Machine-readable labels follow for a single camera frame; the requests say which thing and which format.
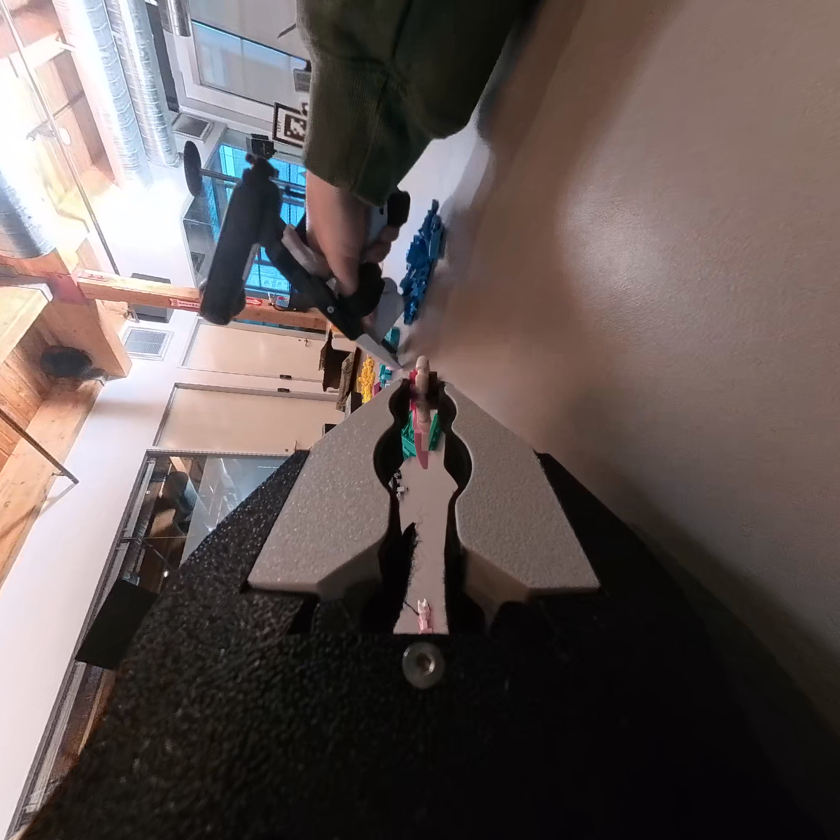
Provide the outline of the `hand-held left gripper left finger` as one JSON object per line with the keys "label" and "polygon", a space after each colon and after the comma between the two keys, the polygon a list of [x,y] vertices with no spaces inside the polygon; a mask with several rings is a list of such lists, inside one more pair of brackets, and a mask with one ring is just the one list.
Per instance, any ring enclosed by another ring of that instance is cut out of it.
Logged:
{"label": "hand-held left gripper left finger", "polygon": [[340,602],[363,630],[393,633],[407,562],[387,569],[403,536],[391,479],[410,400],[410,381],[400,380],[311,447],[248,575],[252,590]]}

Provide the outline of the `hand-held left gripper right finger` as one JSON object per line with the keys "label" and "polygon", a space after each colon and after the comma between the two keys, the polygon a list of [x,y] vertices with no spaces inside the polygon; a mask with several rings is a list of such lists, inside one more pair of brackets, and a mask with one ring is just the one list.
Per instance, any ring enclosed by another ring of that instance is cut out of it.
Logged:
{"label": "hand-held left gripper right finger", "polygon": [[450,634],[481,633],[508,603],[590,595],[601,583],[534,450],[450,383],[441,386]]}

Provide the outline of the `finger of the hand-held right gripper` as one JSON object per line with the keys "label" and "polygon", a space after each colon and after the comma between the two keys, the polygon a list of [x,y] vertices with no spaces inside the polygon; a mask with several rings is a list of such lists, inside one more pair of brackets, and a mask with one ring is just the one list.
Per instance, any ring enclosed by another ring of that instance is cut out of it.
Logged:
{"label": "finger of the hand-held right gripper", "polygon": [[362,331],[353,341],[364,353],[384,364],[387,368],[391,370],[401,370],[403,368],[403,364],[397,357],[397,349],[386,340],[384,335],[380,336],[378,333]]}
{"label": "finger of the hand-held right gripper", "polygon": [[382,342],[387,333],[402,319],[403,297],[393,279],[384,277],[384,287],[374,310],[364,317],[364,331],[376,342]]}

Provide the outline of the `pink white lego flower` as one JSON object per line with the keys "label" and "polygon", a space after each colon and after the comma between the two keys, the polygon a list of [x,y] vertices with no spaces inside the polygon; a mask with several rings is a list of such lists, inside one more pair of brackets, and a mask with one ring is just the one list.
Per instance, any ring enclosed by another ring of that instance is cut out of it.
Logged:
{"label": "pink white lego flower", "polygon": [[428,357],[421,354],[408,377],[414,447],[422,469],[428,468],[433,410],[436,410],[438,405],[438,375],[431,371],[430,366]]}

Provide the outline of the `person's right forearm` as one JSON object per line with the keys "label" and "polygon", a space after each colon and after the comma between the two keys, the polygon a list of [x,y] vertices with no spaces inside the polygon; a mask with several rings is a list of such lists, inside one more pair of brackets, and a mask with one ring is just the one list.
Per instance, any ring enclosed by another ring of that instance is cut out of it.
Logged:
{"label": "person's right forearm", "polygon": [[381,206],[429,144],[470,121],[532,2],[304,1],[311,60],[303,160]]}

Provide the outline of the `pile of yellow lego pieces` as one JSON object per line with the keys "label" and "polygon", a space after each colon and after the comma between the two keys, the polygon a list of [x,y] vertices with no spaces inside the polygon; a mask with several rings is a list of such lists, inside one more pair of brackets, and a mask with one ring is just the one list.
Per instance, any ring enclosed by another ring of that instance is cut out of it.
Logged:
{"label": "pile of yellow lego pieces", "polygon": [[392,379],[393,369],[368,356],[361,364],[355,380],[355,391],[360,394],[362,403],[367,403],[387,387]]}

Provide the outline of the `pile of blue lego pieces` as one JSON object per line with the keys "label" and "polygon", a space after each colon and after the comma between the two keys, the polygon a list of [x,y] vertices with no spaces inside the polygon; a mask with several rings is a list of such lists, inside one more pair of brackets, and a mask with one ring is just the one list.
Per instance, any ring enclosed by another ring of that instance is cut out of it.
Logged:
{"label": "pile of blue lego pieces", "polygon": [[412,326],[418,319],[435,267],[445,252],[445,225],[440,202],[434,199],[406,252],[406,272],[398,289],[403,322]]}

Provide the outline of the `pile of teal lego pieces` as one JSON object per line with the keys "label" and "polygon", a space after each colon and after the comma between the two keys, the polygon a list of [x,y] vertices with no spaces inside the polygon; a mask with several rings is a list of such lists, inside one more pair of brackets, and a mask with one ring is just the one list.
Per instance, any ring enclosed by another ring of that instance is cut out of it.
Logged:
{"label": "pile of teal lego pieces", "polygon": [[[440,438],[440,425],[438,422],[438,416],[436,413],[432,415],[432,423],[429,430],[429,441],[427,445],[428,451],[432,452],[438,446],[438,440]],[[402,427],[401,431],[401,440],[402,440],[402,454],[404,459],[410,459],[417,456],[417,451],[415,447],[415,440],[414,440],[414,426],[413,426],[413,415],[410,414],[406,423]]]}

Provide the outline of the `person's right hand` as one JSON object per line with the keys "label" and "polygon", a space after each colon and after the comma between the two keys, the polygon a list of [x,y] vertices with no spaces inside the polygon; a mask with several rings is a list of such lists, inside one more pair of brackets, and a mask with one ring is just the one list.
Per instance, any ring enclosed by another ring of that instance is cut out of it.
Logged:
{"label": "person's right hand", "polygon": [[336,279],[341,295],[353,295],[364,264],[381,264],[400,234],[400,228],[385,226],[369,240],[368,206],[342,188],[308,172],[306,191],[307,237]]}

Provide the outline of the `printed tag board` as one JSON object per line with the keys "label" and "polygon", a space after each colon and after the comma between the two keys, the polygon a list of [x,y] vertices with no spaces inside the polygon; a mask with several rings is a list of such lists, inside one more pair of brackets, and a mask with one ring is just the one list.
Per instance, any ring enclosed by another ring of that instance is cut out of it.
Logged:
{"label": "printed tag board", "polygon": [[276,101],[273,106],[271,139],[296,150],[302,150],[308,134],[309,109],[304,101],[297,107]]}

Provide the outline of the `black dome fixture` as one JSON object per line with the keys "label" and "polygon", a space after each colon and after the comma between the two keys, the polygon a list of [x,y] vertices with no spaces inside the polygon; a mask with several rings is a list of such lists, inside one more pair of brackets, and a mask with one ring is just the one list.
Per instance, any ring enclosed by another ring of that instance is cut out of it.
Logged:
{"label": "black dome fixture", "polygon": [[57,380],[104,383],[109,378],[86,351],[65,345],[48,346],[39,356],[38,366],[45,375]]}

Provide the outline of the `black box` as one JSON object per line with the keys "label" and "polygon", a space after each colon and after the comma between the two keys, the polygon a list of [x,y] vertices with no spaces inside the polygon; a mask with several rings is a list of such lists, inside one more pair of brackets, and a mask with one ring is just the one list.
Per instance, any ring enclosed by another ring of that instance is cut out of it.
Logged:
{"label": "black box", "polygon": [[75,661],[100,669],[117,670],[158,597],[158,592],[138,584],[115,581],[82,639]]}

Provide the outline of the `white wall vent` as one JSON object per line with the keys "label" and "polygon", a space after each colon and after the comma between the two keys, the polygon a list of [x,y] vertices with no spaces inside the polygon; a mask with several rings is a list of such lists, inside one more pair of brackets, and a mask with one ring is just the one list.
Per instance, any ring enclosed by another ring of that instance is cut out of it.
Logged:
{"label": "white wall vent", "polygon": [[174,338],[171,330],[127,328],[122,336],[129,357],[147,361],[163,361]]}

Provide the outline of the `silver air duct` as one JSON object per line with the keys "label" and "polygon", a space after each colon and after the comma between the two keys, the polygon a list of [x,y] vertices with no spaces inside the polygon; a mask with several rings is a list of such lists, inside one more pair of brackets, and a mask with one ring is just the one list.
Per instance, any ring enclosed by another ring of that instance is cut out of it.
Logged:
{"label": "silver air duct", "polygon": [[142,181],[149,164],[180,161],[146,2],[83,2],[105,92],[110,139],[122,173]]}

